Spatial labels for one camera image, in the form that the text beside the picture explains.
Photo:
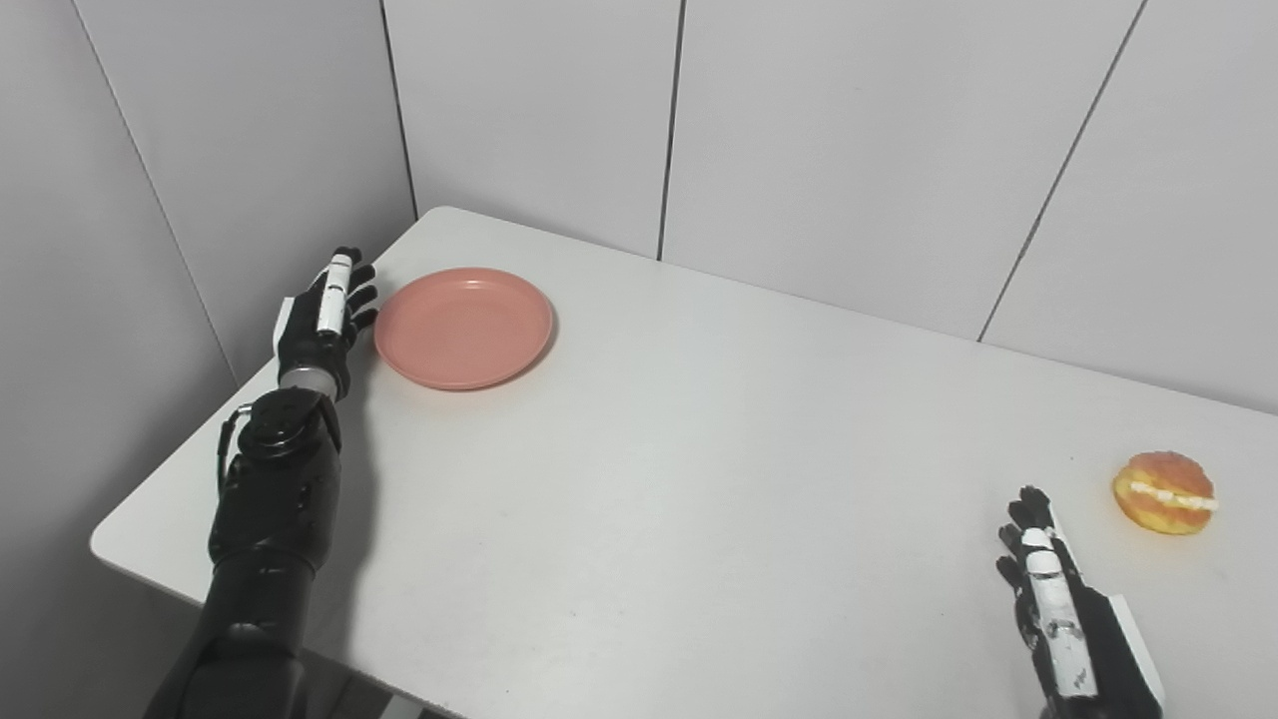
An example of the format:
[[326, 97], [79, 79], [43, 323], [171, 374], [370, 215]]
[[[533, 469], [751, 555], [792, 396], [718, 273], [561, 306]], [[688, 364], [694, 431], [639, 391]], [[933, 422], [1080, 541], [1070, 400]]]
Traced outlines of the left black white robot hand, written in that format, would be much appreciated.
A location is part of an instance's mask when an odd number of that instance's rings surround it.
[[348, 351], [378, 315], [374, 277], [360, 249], [337, 246], [311, 286], [282, 301], [273, 335], [279, 386], [318, 391], [334, 404], [348, 396]]

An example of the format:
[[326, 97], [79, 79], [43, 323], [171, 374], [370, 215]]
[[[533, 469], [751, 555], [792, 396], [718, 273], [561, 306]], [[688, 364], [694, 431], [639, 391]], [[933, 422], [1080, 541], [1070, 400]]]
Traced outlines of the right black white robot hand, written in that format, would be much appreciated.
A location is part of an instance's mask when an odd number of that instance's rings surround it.
[[1042, 718], [1163, 718], [1166, 690], [1123, 596], [1085, 582], [1049, 496], [1019, 489], [996, 570], [1044, 696]]

